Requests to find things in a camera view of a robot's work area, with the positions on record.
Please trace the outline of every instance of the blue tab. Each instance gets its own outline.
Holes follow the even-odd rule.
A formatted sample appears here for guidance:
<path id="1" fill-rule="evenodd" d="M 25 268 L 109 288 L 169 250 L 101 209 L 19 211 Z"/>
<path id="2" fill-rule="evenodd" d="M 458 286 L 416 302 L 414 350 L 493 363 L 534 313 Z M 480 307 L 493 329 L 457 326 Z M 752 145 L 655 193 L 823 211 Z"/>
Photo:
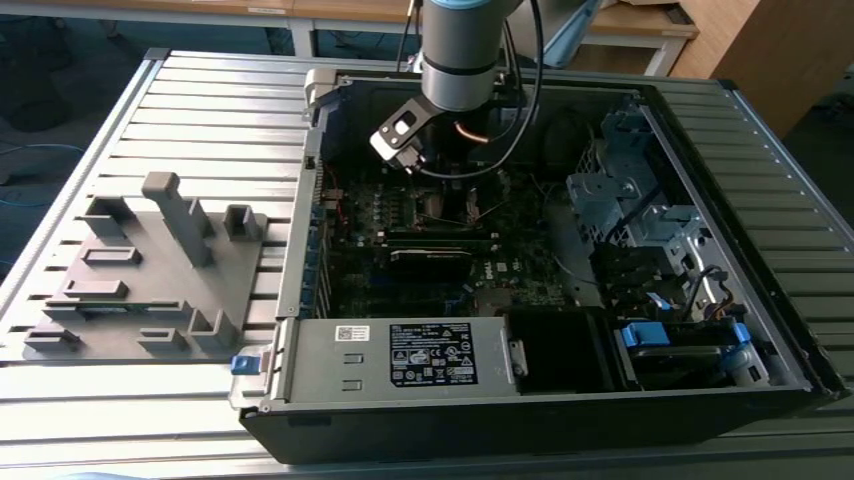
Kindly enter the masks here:
<path id="1" fill-rule="evenodd" d="M 663 322 L 633 322 L 621 330 L 628 347 L 665 347 L 671 338 Z"/>
<path id="2" fill-rule="evenodd" d="M 751 343 L 751 331 L 748 330 L 748 325 L 744 323 L 737 323 L 733 327 L 733 331 L 736 332 L 736 338 L 739 338 L 739 343 L 743 345 L 745 343 Z"/>
<path id="3" fill-rule="evenodd" d="M 300 295 L 301 306 L 312 307 L 316 303 L 316 293 L 312 289 L 304 288 L 304 291 Z"/>
<path id="4" fill-rule="evenodd" d="M 262 357 L 236 355 L 232 357 L 233 375 L 258 375 L 262 373 Z"/>
<path id="5" fill-rule="evenodd" d="M 304 270 L 304 286 L 314 287 L 316 280 L 318 279 L 318 271 L 308 268 Z"/>
<path id="6" fill-rule="evenodd" d="M 321 254 L 317 250 L 309 250 L 306 253 L 306 266 L 309 268 L 314 268 L 318 266 L 318 262 L 321 261 Z"/>
<path id="7" fill-rule="evenodd" d="M 653 299 L 653 301 L 656 302 L 656 305 L 659 305 L 659 308 L 661 308 L 663 310 L 673 309 L 671 302 L 668 302 L 668 300 L 665 300 L 659 293 L 647 292 L 647 295 Z"/>
<path id="8" fill-rule="evenodd" d="M 318 242 L 320 242 L 320 238 L 318 238 L 318 228 L 317 227 L 310 227 L 309 228 L 309 248 L 317 248 L 318 247 Z"/>

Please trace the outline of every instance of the slotted metal surface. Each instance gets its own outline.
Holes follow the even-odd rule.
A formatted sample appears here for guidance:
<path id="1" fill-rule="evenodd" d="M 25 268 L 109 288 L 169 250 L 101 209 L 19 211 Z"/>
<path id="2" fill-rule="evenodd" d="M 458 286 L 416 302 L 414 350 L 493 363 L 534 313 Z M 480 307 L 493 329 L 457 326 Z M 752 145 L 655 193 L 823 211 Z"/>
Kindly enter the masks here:
<path id="1" fill-rule="evenodd" d="M 224 211 L 241 201 L 272 217 L 245 332 L 249 342 L 270 340 L 308 129 L 305 73 L 320 64 L 349 69 L 392 66 L 197 52 L 173 52 L 166 61 L 146 61 L 0 289 L 0 332 L 10 331 L 2 358 L 21 356 L 17 345 L 42 318 L 45 297 L 59 288 L 77 245 L 90 234 L 86 224 L 73 219 L 87 195 L 126 195 L 133 208 L 154 209 L 139 195 L 150 170 L 175 171 L 183 177 L 182 194 L 202 197 L 207 211 Z M 651 83 L 649 78 L 632 76 L 558 75 Z M 854 257 L 848 227 L 827 209 L 736 93 L 711 81 L 661 79 L 655 84 L 831 358 L 843 374 L 854 376 Z M 760 422 L 696 446 L 296 468 L 280 465 L 241 427 L 226 399 L 230 383 L 225 365 L 0 369 L 0 466 L 27 467 L 0 476 L 98 471 L 211 478 L 348 472 L 366 478 L 405 474 L 436 478 L 449 473 L 608 465 L 610 470 L 598 478 L 629 474 L 660 478 L 663 473 L 721 478 L 747 468 L 767 469 L 757 474 L 773 469 L 776 475 L 801 476 L 851 469 L 854 463 L 848 456 L 854 452 L 851 397 L 803 418 Z M 821 455 L 821 461 L 805 458 L 811 455 Z"/>

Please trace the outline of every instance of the motherboard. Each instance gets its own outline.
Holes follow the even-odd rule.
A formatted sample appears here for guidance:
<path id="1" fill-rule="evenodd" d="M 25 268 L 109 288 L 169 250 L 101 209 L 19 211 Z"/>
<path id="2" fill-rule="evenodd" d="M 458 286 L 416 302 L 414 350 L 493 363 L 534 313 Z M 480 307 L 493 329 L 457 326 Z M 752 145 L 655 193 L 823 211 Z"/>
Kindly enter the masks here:
<path id="1" fill-rule="evenodd" d="M 568 304 L 542 217 L 546 188 L 502 172 L 441 184 L 370 156 L 326 168 L 338 318 L 492 316 Z"/>

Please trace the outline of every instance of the power supply label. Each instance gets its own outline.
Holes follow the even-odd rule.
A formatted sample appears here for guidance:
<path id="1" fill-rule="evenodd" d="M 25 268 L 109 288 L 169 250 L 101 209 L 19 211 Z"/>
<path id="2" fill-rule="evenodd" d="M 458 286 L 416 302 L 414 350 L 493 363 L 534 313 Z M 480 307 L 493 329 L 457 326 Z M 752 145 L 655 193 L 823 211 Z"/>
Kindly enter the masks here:
<path id="1" fill-rule="evenodd" d="M 389 333 L 396 387 L 478 383 L 470 323 L 392 325 Z"/>

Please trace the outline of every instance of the white label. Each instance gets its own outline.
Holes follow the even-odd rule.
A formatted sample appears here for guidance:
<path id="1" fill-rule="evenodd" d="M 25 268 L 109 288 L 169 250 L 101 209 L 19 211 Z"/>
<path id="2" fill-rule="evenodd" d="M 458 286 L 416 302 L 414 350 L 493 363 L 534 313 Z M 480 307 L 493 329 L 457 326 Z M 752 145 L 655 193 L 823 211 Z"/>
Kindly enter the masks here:
<path id="1" fill-rule="evenodd" d="M 695 35 L 693 32 L 677 32 L 675 30 L 665 30 L 663 35 L 667 37 L 692 37 Z"/>
<path id="2" fill-rule="evenodd" d="M 336 327 L 337 342 L 368 342 L 372 340 L 372 327 L 368 325 L 340 325 Z"/>
<path id="3" fill-rule="evenodd" d="M 270 15 L 285 15 L 285 10 L 280 8 L 256 8 L 249 7 L 250 13 L 268 13 Z"/>
<path id="4" fill-rule="evenodd" d="M 449 367 L 449 375 L 474 375 L 473 367 Z"/>

